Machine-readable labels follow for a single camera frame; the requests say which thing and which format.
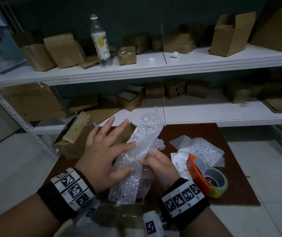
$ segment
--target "floor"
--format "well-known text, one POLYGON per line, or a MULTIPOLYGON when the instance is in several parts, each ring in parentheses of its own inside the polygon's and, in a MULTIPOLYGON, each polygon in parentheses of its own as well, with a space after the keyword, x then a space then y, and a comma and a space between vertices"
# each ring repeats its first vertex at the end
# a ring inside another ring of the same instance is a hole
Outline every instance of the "floor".
MULTIPOLYGON (((212 206, 235 237, 282 236, 282 156, 262 128, 221 128, 235 157, 262 203, 260 207, 212 206)), ((32 195, 54 162, 27 134, 14 134, 0 143, 0 214, 32 195)), ((143 230, 104 229, 104 236, 146 236, 143 230)), ((179 236, 168 231, 166 236, 179 236)))

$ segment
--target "bubble wrap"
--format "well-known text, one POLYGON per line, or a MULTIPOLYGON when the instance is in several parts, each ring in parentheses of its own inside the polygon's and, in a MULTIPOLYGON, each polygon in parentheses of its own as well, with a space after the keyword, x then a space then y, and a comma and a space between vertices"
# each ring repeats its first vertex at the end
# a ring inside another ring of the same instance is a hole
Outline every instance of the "bubble wrap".
POLYGON ((170 143, 178 151, 185 151, 199 157, 210 167, 224 167, 224 151, 203 138, 191 139, 186 135, 182 135, 171 140, 170 143))
POLYGON ((153 111, 142 116, 142 120, 134 130, 128 142, 136 141, 136 146, 121 154, 113 168, 114 171, 132 166, 134 173, 120 183, 111 187, 108 199, 117 204, 133 204, 136 198, 144 198, 150 189, 148 176, 151 171, 140 163, 148 152, 165 147, 163 140, 157 137, 163 129, 165 121, 153 111))

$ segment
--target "shelf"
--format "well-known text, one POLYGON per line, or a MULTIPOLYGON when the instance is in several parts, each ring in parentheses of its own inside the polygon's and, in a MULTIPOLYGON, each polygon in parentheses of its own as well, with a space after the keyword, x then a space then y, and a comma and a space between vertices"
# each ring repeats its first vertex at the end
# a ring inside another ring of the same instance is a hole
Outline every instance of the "shelf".
POLYGON ((0 76, 0 88, 35 81, 48 85, 64 85, 282 66, 282 52, 249 44, 244 51, 229 57, 209 55, 208 49, 209 47, 197 48, 188 54, 180 54, 179 58, 170 58, 170 53, 166 52, 145 53, 137 55, 136 64, 119 66, 118 59, 115 59, 114 65, 109 68, 95 66, 85 70, 79 66, 64 69, 56 67, 46 72, 38 72, 33 71, 30 66, 24 66, 0 76), (154 63, 148 62, 150 57, 155 59, 154 63))
POLYGON ((275 114, 261 101, 250 98, 246 104, 232 104, 221 89, 211 89, 203 98, 182 95, 163 98, 167 124, 216 123, 218 127, 282 124, 282 113, 275 114))
MULTIPOLYGON (((158 114, 164 119, 164 111, 163 111, 163 104, 162 99, 143 99, 140 106, 133 110, 127 111, 125 109, 118 111, 114 114, 115 121, 113 126, 120 125, 126 118, 129 119, 133 124, 138 125, 141 121, 141 116, 150 113, 156 107, 158 114)), ((41 121, 34 129, 32 133, 35 135, 55 135, 59 134, 60 131, 63 129, 66 123, 68 123, 72 117, 63 118, 63 119, 53 119, 47 121, 41 121)), ((99 126, 103 126, 108 119, 104 120, 99 126)))

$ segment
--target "brown tabletop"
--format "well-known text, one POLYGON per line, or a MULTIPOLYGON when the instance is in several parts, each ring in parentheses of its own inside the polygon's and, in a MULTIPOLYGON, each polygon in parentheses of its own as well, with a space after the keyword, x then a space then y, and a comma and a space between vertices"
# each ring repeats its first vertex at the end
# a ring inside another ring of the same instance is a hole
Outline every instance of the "brown tabletop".
MULTIPOLYGON (((190 138, 202 137, 224 151, 223 156, 225 158, 225 167, 218 169, 228 179, 229 186, 226 192, 220 198, 208 198, 211 204, 260 205, 260 202, 258 201, 252 187, 250 186, 229 145, 223 138, 220 129, 216 124, 176 124, 167 125, 164 127, 159 135, 159 138, 164 140, 166 148, 162 152, 169 158, 170 153, 177 152, 177 150, 169 142, 180 137, 181 135, 187 135, 190 138)), ((76 159, 67 160, 64 156, 61 156, 48 175, 44 184, 48 183, 52 177, 63 172, 68 167, 73 167, 76 162, 76 159)), ((100 198, 106 200, 107 193, 105 192, 101 194, 100 198)))

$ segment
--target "wristband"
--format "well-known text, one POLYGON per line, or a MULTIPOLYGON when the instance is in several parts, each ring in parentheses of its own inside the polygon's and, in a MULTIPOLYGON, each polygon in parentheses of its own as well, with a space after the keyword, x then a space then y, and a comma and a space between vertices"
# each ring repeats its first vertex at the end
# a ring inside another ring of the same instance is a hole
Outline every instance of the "wristband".
POLYGON ((163 219, 175 224, 179 231, 210 206, 204 194, 192 180, 179 178, 159 200, 163 219))
POLYGON ((68 168, 37 191, 48 209, 61 223, 74 219, 80 208, 95 197, 94 189, 83 177, 80 171, 68 168))

